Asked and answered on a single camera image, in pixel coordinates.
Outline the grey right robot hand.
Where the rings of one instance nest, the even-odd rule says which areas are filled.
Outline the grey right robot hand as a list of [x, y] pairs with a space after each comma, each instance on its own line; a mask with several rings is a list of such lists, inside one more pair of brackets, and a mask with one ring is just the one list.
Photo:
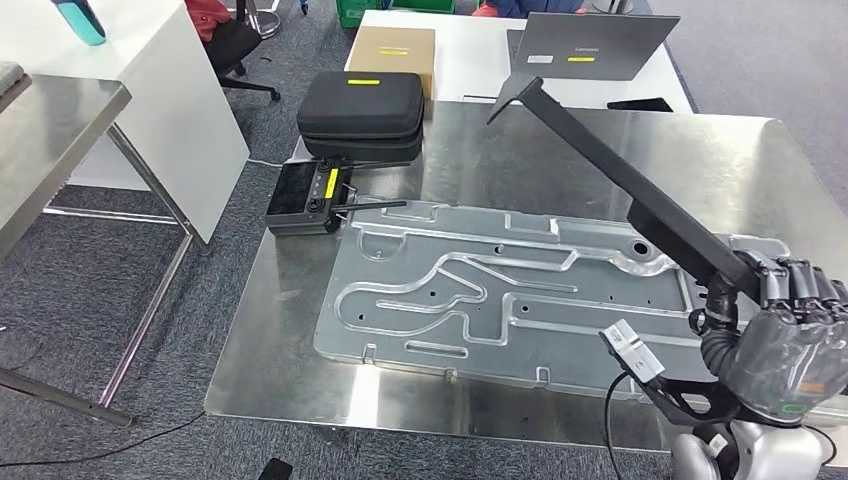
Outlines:
[[758, 283], [758, 311], [740, 327], [741, 290], [717, 275], [690, 328], [707, 370], [743, 408], [796, 424], [847, 387], [847, 286], [807, 260], [735, 254]]

